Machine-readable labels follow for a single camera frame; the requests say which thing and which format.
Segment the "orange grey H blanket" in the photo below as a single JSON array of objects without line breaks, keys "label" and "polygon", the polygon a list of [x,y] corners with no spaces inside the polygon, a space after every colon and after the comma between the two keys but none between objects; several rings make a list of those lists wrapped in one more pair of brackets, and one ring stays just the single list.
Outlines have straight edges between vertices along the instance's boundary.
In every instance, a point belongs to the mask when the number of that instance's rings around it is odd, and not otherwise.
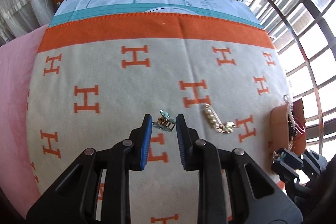
[{"label": "orange grey H blanket", "polygon": [[[288,92],[277,53],[263,29],[209,16],[136,12],[96,16],[46,29],[30,79],[27,143],[38,190],[86,148],[127,139],[145,114],[183,114],[218,148],[242,147],[270,169],[271,111]],[[210,104],[231,134],[210,124]]]}]

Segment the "blue tree print sheet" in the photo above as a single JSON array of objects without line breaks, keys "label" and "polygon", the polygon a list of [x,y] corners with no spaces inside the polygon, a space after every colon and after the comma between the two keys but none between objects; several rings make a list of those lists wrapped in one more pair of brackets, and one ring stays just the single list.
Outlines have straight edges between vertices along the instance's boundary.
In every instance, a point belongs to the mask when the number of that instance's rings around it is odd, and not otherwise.
[{"label": "blue tree print sheet", "polygon": [[235,0],[64,0],[49,26],[96,16],[136,12],[209,16],[263,29],[248,6]]}]

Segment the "metal window grille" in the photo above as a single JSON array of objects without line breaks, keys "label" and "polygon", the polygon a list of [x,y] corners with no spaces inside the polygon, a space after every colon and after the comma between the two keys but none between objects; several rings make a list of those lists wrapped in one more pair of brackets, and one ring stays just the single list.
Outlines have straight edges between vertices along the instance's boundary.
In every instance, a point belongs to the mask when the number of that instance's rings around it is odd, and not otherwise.
[{"label": "metal window grille", "polygon": [[303,101],[307,143],[335,143],[335,0],[239,0],[275,47],[293,98]]}]

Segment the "pink jewelry box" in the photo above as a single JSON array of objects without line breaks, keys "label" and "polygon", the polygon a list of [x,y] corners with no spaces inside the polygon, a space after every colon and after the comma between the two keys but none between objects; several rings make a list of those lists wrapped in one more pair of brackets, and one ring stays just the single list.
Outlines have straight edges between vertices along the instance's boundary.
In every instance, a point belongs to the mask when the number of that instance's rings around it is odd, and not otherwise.
[{"label": "pink jewelry box", "polygon": [[270,131],[272,140],[270,147],[277,151],[285,148],[296,155],[301,155],[306,147],[306,133],[296,134],[294,117],[305,125],[303,101],[292,100],[288,94],[283,96],[284,103],[274,108],[270,113]]}]

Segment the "teal flower hair clip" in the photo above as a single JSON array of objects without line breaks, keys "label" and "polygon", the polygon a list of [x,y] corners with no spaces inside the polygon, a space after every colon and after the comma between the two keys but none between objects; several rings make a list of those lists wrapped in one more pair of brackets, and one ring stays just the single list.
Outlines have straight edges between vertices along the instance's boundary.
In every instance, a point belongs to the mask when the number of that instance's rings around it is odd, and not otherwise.
[{"label": "teal flower hair clip", "polygon": [[175,119],[164,110],[160,109],[159,113],[161,114],[161,116],[156,122],[152,123],[153,127],[165,132],[172,132],[176,125]]}]

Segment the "pink bed cover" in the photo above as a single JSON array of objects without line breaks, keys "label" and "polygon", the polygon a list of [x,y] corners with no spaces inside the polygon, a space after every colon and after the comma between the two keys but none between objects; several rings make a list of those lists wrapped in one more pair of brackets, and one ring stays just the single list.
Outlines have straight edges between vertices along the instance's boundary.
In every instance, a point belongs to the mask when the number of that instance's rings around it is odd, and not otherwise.
[{"label": "pink bed cover", "polygon": [[27,148],[26,104],[42,26],[1,46],[1,190],[25,217],[40,193]]}]

